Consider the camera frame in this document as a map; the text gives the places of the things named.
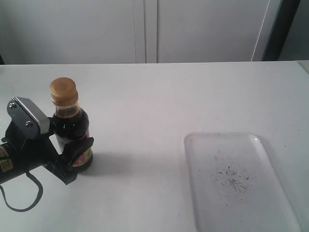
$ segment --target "bottle neck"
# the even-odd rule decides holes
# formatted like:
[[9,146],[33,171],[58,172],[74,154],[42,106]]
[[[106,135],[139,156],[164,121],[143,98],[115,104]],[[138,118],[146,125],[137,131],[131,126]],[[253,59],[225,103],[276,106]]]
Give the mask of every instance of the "bottle neck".
[[80,109],[78,103],[66,107],[56,105],[56,116],[59,118],[70,118],[77,115]]

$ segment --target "transparent tray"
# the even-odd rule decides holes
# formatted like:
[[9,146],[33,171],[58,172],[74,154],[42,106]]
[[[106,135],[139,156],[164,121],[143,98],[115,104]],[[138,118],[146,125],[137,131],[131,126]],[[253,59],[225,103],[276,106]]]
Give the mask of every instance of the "transparent tray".
[[199,232],[300,232],[260,139],[193,133],[184,139]]

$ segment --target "tabletop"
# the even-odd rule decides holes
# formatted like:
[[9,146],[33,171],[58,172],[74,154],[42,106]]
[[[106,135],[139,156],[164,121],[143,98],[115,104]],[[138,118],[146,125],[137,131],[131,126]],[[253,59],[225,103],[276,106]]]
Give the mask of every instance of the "tabletop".
[[[89,115],[93,164],[68,186],[33,170],[40,203],[16,213],[0,199],[1,231],[194,231],[183,151],[192,132],[259,136],[309,231],[309,76],[297,62],[0,66],[2,134],[13,96],[51,116],[49,84],[63,76],[74,79]],[[17,208],[37,192],[24,175],[3,186]]]

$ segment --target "bottle cap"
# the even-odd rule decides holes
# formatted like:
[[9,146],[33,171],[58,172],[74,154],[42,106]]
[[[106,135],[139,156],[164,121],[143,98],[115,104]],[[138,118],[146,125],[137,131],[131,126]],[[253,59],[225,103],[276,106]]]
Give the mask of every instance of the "bottle cap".
[[75,82],[67,77],[54,80],[50,86],[52,101],[56,106],[69,107],[78,101],[78,92]]

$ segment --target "bottle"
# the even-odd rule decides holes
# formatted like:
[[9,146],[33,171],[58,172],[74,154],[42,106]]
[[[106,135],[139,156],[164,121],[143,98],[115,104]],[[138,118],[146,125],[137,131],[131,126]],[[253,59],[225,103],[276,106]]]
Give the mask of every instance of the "bottle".
[[[55,135],[63,151],[64,145],[70,142],[89,137],[89,119],[87,113],[78,104],[78,92],[75,82],[61,77],[50,84],[52,101],[56,106],[53,115]],[[73,164],[78,172],[86,170],[92,163],[91,148],[86,150]]]

